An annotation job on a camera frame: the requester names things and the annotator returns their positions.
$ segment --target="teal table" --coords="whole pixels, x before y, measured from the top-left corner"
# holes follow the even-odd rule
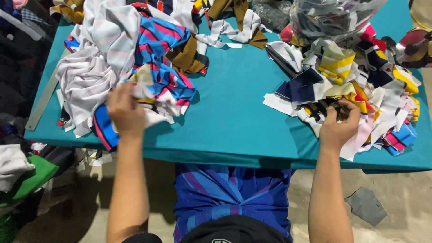
[[[235,19],[229,20],[235,26]],[[405,0],[390,0],[372,19],[378,37],[399,41],[413,25]],[[41,79],[36,101],[48,82],[61,54],[63,41],[73,26],[62,21]],[[205,21],[200,31],[210,34]],[[268,40],[278,40],[275,33],[265,33]],[[288,77],[267,58],[265,51],[252,45],[222,50],[209,47],[208,74],[191,76],[197,94],[185,116],[175,123],[160,123],[147,129],[144,157],[180,163],[207,163],[251,168],[315,167],[319,142],[311,129],[299,121],[262,104],[266,93],[273,93]],[[422,80],[418,70],[412,70]],[[420,87],[420,119],[413,146],[397,157],[386,150],[372,148],[357,154],[355,162],[342,160],[343,168],[394,171],[432,169],[432,130],[424,86]],[[79,139],[57,126],[60,107],[54,93],[35,131],[25,138],[47,144],[99,148],[94,134]]]

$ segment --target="clear plastic bag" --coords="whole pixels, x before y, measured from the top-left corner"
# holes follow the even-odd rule
[[[360,31],[387,0],[294,0],[293,37],[303,45],[322,37],[342,41]]]
[[[256,3],[252,10],[261,18],[261,23],[266,27],[282,31],[288,24],[291,3],[289,1],[268,1],[268,3]]]

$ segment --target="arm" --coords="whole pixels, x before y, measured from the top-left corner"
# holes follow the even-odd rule
[[[121,243],[147,231],[149,195],[142,158],[144,110],[136,105],[131,85],[123,84],[108,99],[108,113],[118,130],[118,160],[108,217],[107,243]]]
[[[340,179],[339,154],[342,146],[358,131],[360,110],[340,100],[349,118],[336,123],[337,112],[327,110],[320,130],[320,151],[312,182],[308,227],[311,243],[353,243],[353,231],[345,209]]]

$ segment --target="concrete floor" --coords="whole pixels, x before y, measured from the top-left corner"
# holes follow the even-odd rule
[[[415,0],[415,16],[432,26],[427,0]],[[432,69],[422,70],[428,97],[432,97]],[[108,207],[111,197],[115,163],[89,167],[81,172],[78,192],[73,203],[53,207],[47,214],[22,229],[17,237],[21,243],[105,242]],[[314,171],[299,170],[292,177],[288,191],[289,219],[295,243],[309,242],[307,215]],[[150,193],[149,232],[164,243],[172,243],[175,220],[174,164],[146,161]],[[419,243],[432,242],[432,172],[366,175],[359,169],[342,171],[343,192],[348,197],[360,187],[375,192],[388,216],[377,227],[349,213],[356,243]]]

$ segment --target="hand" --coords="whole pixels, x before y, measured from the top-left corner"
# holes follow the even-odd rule
[[[338,103],[348,113],[348,119],[337,123],[337,111],[332,106],[327,108],[327,117],[320,130],[320,149],[331,150],[339,155],[342,146],[359,130],[360,108],[346,99]]]
[[[124,83],[109,96],[108,114],[114,121],[120,139],[142,140],[146,128],[144,109],[132,97],[132,84]]]

